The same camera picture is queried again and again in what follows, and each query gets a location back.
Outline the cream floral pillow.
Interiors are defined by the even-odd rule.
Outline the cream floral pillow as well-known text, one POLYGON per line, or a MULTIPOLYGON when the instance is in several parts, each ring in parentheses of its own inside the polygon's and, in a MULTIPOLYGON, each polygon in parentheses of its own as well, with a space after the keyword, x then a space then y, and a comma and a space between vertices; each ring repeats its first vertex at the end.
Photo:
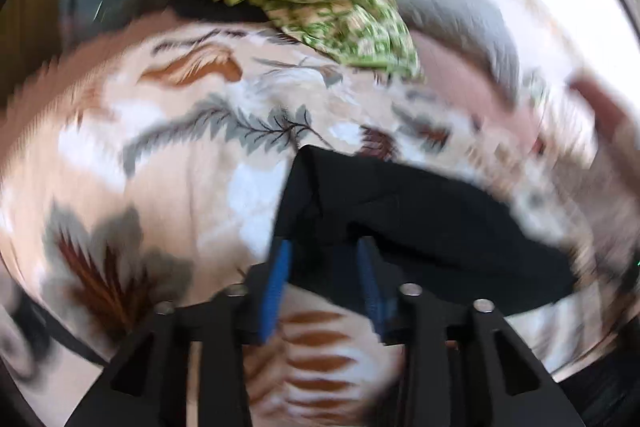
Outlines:
POLYGON ((541 156, 550 166, 565 160, 589 169, 598 153, 592 108, 566 84, 549 84, 540 69, 526 72, 523 84, 538 122, 541 156))

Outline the grey quilted pillow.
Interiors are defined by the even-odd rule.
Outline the grey quilted pillow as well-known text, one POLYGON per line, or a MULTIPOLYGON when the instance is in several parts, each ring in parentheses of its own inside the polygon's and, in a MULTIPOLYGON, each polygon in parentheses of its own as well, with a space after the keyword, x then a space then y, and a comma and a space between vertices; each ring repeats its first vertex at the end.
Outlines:
POLYGON ((518 106, 521 65, 501 11, 490 0, 396 0, 406 24, 469 57, 494 80, 504 103, 518 106))

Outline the black pants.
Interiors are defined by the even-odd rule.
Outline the black pants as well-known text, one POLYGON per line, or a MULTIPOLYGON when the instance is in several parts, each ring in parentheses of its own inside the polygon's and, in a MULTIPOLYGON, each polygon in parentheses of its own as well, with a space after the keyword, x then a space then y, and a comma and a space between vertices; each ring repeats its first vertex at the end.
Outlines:
POLYGON ((310 145, 294 158, 273 234, 292 243, 292 285, 358 313, 363 237, 450 303, 485 298, 512 315, 555 303, 576 283, 563 251, 527 237, 509 207, 479 188, 310 145))

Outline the pink bed sheet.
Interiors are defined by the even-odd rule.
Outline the pink bed sheet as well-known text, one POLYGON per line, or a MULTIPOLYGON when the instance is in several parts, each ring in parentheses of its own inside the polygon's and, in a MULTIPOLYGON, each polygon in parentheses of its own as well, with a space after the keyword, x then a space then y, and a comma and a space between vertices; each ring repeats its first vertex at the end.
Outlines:
POLYGON ((509 131, 521 147, 533 150, 538 139, 539 120, 527 105, 509 108, 483 69, 420 31, 412 30, 410 34, 427 84, 439 96, 468 113, 482 127, 509 131))

